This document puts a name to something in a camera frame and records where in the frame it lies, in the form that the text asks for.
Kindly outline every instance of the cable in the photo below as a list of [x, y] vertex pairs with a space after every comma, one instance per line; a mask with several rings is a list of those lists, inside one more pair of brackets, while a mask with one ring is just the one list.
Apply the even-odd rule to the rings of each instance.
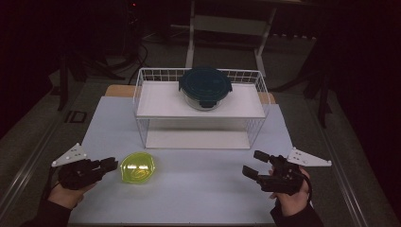
[[312, 201], [312, 192], [313, 192], [312, 183], [310, 182], [309, 178], [304, 173], [302, 175], [304, 176], [307, 186], [309, 187], [309, 197], [307, 198], [307, 203], [310, 203]]
[[142, 68], [142, 67], [144, 66], [145, 61], [146, 61], [147, 58], [148, 58], [148, 49], [147, 49], [143, 44], [140, 44], [140, 46], [142, 46], [142, 47], [145, 49], [145, 57], [144, 57], [144, 59], [141, 61], [141, 58], [139, 58], [139, 55], [138, 55], [138, 61], [139, 61], [140, 63], [139, 63], [139, 65], [138, 65], [138, 67], [135, 69], [135, 71], [133, 71], [133, 73], [132, 73], [132, 75], [131, 75], [131, 77], [130, 77], [130, 80], [128, 81], [128, 85], [131, 85], [132, 79], [135, 77], [135, 75], [136, 75], [136, 73], [139, 71], [139, 69]]

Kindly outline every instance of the tripod leg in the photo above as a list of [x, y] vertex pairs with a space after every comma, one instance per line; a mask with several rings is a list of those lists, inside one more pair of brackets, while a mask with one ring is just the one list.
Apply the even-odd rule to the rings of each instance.
[[60, 56], [60, 103], [58, 111], [64, 108], [68, 101], [68, 69], [67, 59], [64, 53]]
[[330, 82], [331, 72], [324, 73], [322, 89], [321, 89], [321, 99], [319, 103], [318, 118], [321, 125], [326, 128], [325, 125], [325, 114], [327, 108], [327, 96], [328, 96], [328, 85]]

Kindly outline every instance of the wooden table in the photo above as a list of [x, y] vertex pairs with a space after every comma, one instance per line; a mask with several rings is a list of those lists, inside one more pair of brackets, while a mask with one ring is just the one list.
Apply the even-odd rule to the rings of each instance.
[[[119, 84], [113, 84], [110, 85], [109, 88], [106, 91], [105, 96], [121, 96], [121, 97], [131, 97], [133, 96], [133, 92], [135, 91], [135, 86], [134, 85], [119, 85]], [[262, 98], [263, 96], [266, 96], [265, 93], [259, 93], [259, 96], [261, 97], [261, 100], [268, 100], [265, 98]], [[269, 93], [269, 98], [270, 98], [270, 104], [276, 104], [274, 96]]]

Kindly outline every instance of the white tabletop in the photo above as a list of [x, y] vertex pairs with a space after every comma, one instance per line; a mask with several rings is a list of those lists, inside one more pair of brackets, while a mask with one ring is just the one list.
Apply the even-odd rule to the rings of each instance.
[[242, 175], [243, 165], [267, 174], [270, 165], [253, 151], [287, 156], [292, 148], [278, 105], [252, 149], [144, 149], [132, 98], [101, 98], [82, 143], [91, 160], [120, 162], [136, 151], [150, 153], [155, 172], [142, 184], [121, 181], [120, 168], [106, 174], [71, 214], [70, 223], [109, 225], [255, 225], [273, 223], [270, 193]]

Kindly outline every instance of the metal stand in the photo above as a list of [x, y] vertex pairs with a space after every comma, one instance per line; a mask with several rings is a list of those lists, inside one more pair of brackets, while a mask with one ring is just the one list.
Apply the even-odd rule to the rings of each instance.
[[256, 60], [257, 70], [259, 70], [263, 77], [266, 76], [265, 67], [263, 65], [262, 53], [265, 48], [266, 41], [269, 37], [271, 24], [274, 19], [276, 8], [270, 11], [270, 17], [267, 22], [244, 20], [235, 18], [222, 18], [215, 16], [197, 15], [195, 13], [195, 1], [191, 3], [191, 18], [189, 25], [189, 45], [186, 54], [186, 68], [192, 68], [195, 52], [194, 36], [195, 30], [207, 30], [215, 32], [226, 32], [243, 35], [256, 35], [261, 36], [262, 40], [260, 45], [254, 50], [254, 57]]

